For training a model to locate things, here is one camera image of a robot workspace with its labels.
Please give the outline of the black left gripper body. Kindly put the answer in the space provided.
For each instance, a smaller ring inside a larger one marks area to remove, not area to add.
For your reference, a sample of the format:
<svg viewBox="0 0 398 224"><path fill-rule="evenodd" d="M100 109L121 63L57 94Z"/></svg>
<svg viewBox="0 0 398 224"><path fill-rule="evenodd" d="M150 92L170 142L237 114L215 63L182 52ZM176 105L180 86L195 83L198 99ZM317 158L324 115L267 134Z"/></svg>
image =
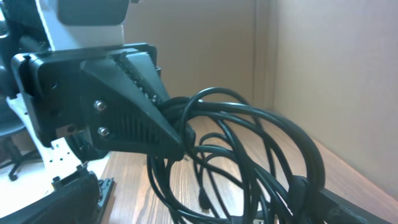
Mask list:
<svg viewBox="0 0 398 224"><path fill-rule="evenodd" d="M83 119L81 96L86 84L81 79L81 64L86 60L113 59L123 52L148 53L157 67L157 51L146 43L14 56L16 83L43 145L65 138L74 149L109 151L93 145Z"/></svg>

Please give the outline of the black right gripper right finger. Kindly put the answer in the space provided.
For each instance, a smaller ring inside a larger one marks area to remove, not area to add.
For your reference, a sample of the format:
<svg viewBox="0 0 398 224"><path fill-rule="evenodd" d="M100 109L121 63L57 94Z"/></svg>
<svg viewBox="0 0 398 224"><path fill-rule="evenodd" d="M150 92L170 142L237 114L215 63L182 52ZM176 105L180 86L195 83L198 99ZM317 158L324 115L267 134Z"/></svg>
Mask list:
<svg viewBox="0 0 398 224"><path fill-rule="evenodd" d="M388 224L328 189L316 189L302 176L289 185L289 208L299 224Z"/></svg>

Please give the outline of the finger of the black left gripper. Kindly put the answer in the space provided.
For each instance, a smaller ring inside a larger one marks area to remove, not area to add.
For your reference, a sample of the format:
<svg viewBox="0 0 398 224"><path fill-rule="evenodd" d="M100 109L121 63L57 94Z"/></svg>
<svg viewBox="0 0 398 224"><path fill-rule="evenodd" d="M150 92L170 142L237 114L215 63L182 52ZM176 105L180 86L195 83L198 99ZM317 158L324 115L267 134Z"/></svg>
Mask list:
<svg viewBox="0 0 398 224"><path fill-rule="evenodd" d="M158 106L170 99L160 78L159 69L148 53L123 52L115 55L113 60L153 105Z"/></svg>
<svg viewBox="0 0 398 224"><path fill-rule="evenodd" d="M83 119L95 147L180 161L182 140L113 59L81 64Z"/></svg>

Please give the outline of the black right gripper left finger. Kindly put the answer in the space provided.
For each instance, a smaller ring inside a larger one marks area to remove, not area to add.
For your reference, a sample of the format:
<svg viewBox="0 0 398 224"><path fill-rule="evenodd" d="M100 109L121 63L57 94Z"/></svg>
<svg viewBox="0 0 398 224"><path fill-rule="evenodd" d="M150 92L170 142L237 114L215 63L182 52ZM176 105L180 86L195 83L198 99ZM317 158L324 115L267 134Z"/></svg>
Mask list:
<svg viewBox="0 0 398 224"><path fill-rule="evenodd" d="M55 190L44 198L1 218L3 224L100 224L115 181L98 179L88 170L53 178Z"/></svg>

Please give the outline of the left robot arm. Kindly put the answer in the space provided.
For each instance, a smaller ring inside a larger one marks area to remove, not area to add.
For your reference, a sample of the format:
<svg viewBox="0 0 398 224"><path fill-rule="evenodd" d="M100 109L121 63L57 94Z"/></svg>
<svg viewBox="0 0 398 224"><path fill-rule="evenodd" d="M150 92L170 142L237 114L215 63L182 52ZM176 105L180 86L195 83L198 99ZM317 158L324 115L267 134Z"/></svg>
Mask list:
<svg viewBox="0 0 398 224"><path fill-rule="evenodd" d="M104 151L179 161L157 51L126 44L129 1L2 1L1 86L57 187L81 163L74 137Z"/></svg>

